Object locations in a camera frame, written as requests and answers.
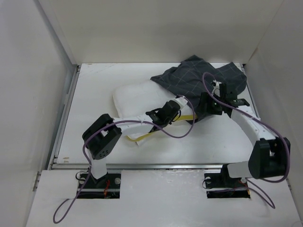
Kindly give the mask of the dark grey checked pillowcase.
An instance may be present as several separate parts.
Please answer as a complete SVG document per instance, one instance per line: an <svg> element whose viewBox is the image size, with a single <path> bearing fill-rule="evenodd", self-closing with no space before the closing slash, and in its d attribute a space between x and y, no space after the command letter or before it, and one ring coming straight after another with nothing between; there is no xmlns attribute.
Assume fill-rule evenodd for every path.
<svg viewBox="0 0 303 227"><path fill-rule="evenodd" d="M206 91L202 83L202 75L205 72L214 76L213 78L205 77L205 84L210 92L213 90L211 83L214 79L235 89L238 95L246 88L247 77L233 62L215 68L211 63L196 55L181 61L177 67L171 67L162 74L151 77L151 81L174 95L188 98L198 116L197 120L200 121L208 116L198 109L201 94Z"/></svg>

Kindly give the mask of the white pillow with yellow edge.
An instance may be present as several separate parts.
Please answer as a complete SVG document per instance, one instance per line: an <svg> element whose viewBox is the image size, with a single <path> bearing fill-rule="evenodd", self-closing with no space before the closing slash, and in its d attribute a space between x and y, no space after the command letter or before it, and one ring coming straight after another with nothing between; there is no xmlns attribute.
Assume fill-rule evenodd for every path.
<svg viewBox="0 0 303 227"><path fill-rule="evenodd" d="M119 118L130 118L161 108L176 95L151 80L118 87L113 102Z"/></svg>

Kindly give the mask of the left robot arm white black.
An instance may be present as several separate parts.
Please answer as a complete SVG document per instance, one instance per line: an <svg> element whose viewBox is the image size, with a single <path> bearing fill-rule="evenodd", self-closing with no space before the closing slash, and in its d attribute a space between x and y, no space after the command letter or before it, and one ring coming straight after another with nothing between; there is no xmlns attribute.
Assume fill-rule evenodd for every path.
<svg viewBox="0 0 303 227"><path fill-rule="evenodd" d="M148 111L132 118L112 118L109 114L101 115L82 135L89 157L89 181L97 188L106 183L107 167L105 158L112 152L122 136L142 136L159 131L181 114L187 101L174 98L161 108Z"/></svg>

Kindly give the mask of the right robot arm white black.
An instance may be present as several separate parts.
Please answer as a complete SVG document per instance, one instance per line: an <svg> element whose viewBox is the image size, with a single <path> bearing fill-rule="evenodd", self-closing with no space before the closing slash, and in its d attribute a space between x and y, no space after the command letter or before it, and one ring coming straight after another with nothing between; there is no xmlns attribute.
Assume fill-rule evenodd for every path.
<svg viewBox="0 0 303 227"><path fill-rule="evenodd" d="M201 94L201 111L211 115L227 114L253 146L249 160L223 165L219 175L221 184L231 186L237 178L264 179L288 173L289 140L262 123L246 99L238 99L236 91L227 84L214 80L211 85L211 91Z"/></svg>

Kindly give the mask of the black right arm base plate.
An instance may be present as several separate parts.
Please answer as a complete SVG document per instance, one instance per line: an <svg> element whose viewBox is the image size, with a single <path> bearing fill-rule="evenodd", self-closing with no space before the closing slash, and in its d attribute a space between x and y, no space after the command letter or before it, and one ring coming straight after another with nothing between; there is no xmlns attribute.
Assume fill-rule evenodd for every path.
<svg viewBox="0 0 303 227"><path fill-rule="evenodd" d="M202 186L206 189L208 199L250 199L247 183L241 182L241 178L230 178L228 175L215 172L204 172Z"/></svg>

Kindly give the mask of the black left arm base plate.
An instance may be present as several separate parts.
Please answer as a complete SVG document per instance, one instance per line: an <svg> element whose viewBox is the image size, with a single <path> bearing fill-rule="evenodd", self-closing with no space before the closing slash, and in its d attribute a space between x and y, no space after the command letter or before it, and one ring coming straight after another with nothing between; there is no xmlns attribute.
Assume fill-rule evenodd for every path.
<svg viewBox="0 0 303 227"><path fill-rule="evenodd" d="M89 177L78 199L119 199L121 173L107 173L99 180Z"/></svg>

